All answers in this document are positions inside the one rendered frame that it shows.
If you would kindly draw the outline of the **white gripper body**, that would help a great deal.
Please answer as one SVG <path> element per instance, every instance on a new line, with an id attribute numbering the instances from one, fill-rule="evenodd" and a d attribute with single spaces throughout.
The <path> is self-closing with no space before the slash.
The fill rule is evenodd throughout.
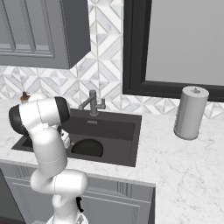
<path id="1" fill-rule="evenodd" d="M 60 137 L 63 141 L 64 147 L 66 149 L 68 149 L 71 145 L 71 140 L 70 140 L 69 134 L 66 131 L 62 130 L 61 134 L 60 134 Z"/>

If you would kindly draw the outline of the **dark grey sink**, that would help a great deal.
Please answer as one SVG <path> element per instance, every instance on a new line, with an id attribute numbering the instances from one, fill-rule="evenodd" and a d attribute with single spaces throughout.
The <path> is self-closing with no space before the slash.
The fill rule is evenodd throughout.
<path id="1" fill-rule="evenodd" d="M 91 116 L 89 110 L 70 108 L 70 118 L 57 126 L 58 132 L 69 134 L 71 145 L 66 149 L 67 159 L 79 158 L 114 165 L 135 166 L 141 128 L 140 115 L 99 112 Z M 29 136 L 22 138 L 14 146 L 21 151 L 33 151 Z M 103 155 L 93 157 L 72 153 L 72 147 L 83 139 L 95 139 L 103 145 Z"/>

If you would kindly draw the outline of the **grey metal tap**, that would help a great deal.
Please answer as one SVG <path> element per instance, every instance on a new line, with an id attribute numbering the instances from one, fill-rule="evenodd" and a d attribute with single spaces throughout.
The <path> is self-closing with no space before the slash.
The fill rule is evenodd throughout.
<path id="1" fill-rule="evenodd" d="M 78 107 L 78 109 L 83 110 L 88 104 L 90 105 L 91 116 L 97 116 L 99 109 L 106 108 L 106 103 L 104 99 L 101 100 L 100 104 L 97 103 L 95 90 L 89 91 L 89 97 Z"/>

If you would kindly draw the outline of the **small orange brown object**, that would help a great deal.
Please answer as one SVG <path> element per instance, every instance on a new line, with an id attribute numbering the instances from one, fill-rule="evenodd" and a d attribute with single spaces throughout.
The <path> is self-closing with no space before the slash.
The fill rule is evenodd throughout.
<path id="1" fill-rule="evenodd" d="M 27 102 L 29 100 L 30 97 L 31 97 L 30 94 L 24 91 L 22 93 L 22 96 L 20 97 L 20 101 L 22 103 L 25 103 L 25 102 Z"/>

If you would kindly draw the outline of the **grey base cupboard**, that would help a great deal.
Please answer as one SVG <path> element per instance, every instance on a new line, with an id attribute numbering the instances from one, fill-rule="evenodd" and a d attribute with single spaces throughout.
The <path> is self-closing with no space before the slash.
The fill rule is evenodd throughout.
<path id="1" fill-rule="evenodd" d="M 52 197 L 30 187 L 33 167 L 0 162 L 0 169 L 27 224 L 53 216 Z M 89 175 L 81 208 L 89 224 L 155 224 L 155 192 L 150 184 Z"/>

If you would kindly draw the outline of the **black framed window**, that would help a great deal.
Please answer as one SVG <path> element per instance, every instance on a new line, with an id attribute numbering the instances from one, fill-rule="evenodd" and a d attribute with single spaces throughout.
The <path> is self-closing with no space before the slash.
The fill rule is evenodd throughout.
<path id="1" fill-rule="evenodd" d="M 224 102 L 224 0 L 124 0 L 122 92 Z"/>

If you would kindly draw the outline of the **grey paper towel roll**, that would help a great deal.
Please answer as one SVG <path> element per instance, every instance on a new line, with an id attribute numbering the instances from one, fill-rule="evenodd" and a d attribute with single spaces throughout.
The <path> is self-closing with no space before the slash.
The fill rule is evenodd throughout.
<path id="1" fill-rule="evenodd" d="M 209 92 L 202 87 L 188 86 L 182 89 L 173 129 L 177 137 L 184 140 L 198 137 L 208 96 Z"/>

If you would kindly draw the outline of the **grey wall cupboard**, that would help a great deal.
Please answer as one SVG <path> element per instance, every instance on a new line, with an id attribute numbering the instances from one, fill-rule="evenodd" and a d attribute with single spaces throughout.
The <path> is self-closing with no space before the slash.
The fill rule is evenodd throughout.
<path id="1" fill-rule="evenodd" d="M 0 66 L 70 69 L 90 51 L 88 0 L 0 0 Z"/>

